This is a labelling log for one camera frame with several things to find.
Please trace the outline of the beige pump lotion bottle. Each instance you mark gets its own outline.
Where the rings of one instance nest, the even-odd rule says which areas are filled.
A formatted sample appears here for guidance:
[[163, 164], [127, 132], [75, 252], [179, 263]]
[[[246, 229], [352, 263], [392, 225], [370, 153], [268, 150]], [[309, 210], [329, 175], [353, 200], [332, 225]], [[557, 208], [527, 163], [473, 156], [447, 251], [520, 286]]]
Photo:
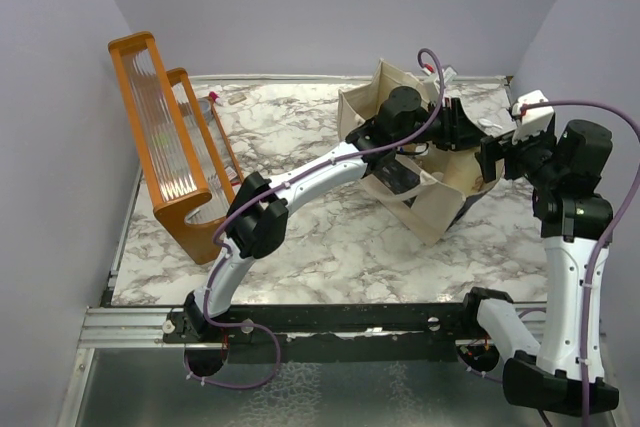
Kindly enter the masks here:
[[486, 118], [480, 118], [475, 121], [476, 125], [483, 130], [502, 130], [503, 127]]

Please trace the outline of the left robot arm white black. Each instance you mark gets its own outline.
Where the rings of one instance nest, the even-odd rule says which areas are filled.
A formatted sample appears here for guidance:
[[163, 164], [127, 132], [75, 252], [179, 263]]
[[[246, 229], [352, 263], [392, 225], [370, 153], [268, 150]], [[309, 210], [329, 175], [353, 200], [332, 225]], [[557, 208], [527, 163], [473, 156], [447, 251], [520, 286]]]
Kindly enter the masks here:
[[439, 96], [424, 105], [416, 89], [401, 86], [327, 154], [272, 178], [252, 173], [213, 235], [221, 251], [208, 280], [185, 300], [186, 329], [202, 342], [218, 335], [220, 315], [250, 267], [280, 247], [288, 219], [308, 202], [381, 170], [410, 144], [468, 151], [479, 146], [483, 135], [460, 99]]

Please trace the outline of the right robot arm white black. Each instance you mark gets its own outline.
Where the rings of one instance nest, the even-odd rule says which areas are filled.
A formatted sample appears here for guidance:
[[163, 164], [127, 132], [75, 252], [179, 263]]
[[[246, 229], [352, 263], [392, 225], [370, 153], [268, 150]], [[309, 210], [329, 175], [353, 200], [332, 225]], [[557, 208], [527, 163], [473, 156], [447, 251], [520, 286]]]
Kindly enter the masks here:
[[505, 292], [474, 287], [459, 314], [469, 337], [488, 335], [504, 362], [503, 393], [515, 406], [582, 417], [616, 409], [619, 391], [604, 380], [599, 288], [608, 257], [613, 208], [595, 189], [613, 148], [611, 132], [572, 120], [526, 139], [513, 132], [481, 140], [476, 155], [485, 179], [503, 161], [507, 179], [533, 187], [549, 288], [544, 333], [536, 340]]

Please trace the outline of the beige canvas tote bag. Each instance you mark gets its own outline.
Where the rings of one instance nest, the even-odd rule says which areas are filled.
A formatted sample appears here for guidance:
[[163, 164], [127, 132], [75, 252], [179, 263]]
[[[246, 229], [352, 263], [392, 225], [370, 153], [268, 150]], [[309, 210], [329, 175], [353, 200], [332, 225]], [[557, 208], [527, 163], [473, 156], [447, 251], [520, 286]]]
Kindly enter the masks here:
[[[438, 89], [381, 60], [371, 81], [338, 94], [338, 138], [378, 114], [393, 89], [411, 87], [424, 109], [437, 99]], [[444, 151], [430, 142], [424, 156], [396, 155], [361, 180], [380, 201], [428, 247], [436, 244], [477, 201], [498, 183], [486, 183], [475, 158], [479, 148]]]

